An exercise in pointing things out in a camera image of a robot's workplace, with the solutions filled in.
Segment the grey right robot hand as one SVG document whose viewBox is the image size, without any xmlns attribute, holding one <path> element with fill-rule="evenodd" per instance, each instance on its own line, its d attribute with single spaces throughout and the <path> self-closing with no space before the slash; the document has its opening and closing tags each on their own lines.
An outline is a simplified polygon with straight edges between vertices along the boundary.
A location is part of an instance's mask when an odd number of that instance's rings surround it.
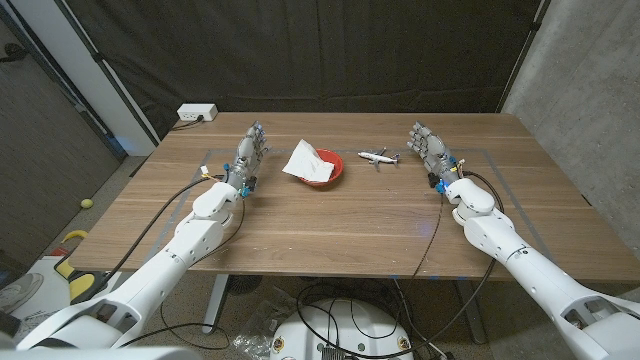
<svg viewBox="0 0 640 360">
<path fill-rule="evenodd" d="M 409 136 L 407 146 L 422 159 L 430 187 L 444 194 L 453 182 L 461 179 L 457 159 L 441 138 L 419 121 Z"/>
</svg>

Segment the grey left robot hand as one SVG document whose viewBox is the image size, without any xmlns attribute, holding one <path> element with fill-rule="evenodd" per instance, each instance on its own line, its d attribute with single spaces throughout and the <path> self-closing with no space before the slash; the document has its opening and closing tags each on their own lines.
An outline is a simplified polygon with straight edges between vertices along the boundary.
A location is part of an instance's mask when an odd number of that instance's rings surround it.
<svg viewBox="0 0 640 360">
<path fill-rule="evenodd" d="M 270 150 L 265 145 L 264 135 L 262 125 L 255 121 L 239 142 L 233 162 L 224 165 L 224 182 L 233 186 L 243 198 L 255 190 L 260 164 Z"/>
</svg>

